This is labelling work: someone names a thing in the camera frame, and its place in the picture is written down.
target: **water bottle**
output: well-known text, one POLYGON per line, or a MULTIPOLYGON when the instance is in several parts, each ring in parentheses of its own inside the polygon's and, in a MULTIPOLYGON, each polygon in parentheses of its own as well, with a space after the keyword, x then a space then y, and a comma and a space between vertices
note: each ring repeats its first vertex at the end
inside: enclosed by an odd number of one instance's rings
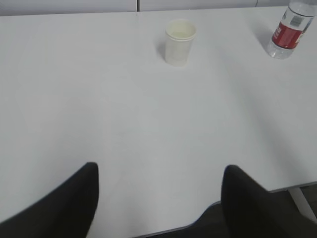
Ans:
POLYGON ((293 53, 314 19, 316 5, 317 0, 290 0, 282 20, 267 46, 270 56, 285 59, 293 53))

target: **paper cup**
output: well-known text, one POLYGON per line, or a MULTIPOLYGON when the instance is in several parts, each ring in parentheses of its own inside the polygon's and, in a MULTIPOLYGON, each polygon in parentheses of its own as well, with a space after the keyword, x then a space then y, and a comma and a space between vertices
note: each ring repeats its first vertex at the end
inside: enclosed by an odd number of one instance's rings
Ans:
POLYGON ((173 20, 165 28, 165 61, 173 66, 184 66, 187 62, 196 27, 188 20, 173 20))

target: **red bottle label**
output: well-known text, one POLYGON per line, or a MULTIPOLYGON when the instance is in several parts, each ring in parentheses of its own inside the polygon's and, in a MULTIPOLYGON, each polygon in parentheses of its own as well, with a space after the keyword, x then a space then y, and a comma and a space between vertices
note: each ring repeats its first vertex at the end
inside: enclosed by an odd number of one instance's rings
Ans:
POLYGON ((302 32, 303 31, 289 28, 280 22, 273 34, 272 40, 280 47, 293 49, 297 46, 302 32))

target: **table surface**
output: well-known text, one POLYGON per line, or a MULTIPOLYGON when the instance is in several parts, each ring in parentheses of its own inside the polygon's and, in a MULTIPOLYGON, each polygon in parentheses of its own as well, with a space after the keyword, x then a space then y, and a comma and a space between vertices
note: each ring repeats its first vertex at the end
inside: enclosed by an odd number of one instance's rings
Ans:
POLYGON ((0 221, 100 167, 89 238, 191 224, 225 166, 266 189, 317 180, 317 23, 286 60, 262 45, 285 7, 0 17, 0 221), (186 67, 164 27, 198 29, 186 67))

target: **dark floor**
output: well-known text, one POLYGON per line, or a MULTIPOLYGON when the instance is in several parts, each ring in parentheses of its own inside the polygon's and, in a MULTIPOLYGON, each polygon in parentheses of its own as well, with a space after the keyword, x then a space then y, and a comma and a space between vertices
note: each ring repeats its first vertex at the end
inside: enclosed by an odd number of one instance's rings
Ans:
MULTIPOLYGON (((302 187, 302 192, 317 215, 317 185, 302 187)), ((297 207, 288 191, 273 193, 278 199, 297 210, 297 207)), ((209 207, 203 215, 191 226, 149 238, 229 238, 227 227, 224 223, 221 204, 209 207)))

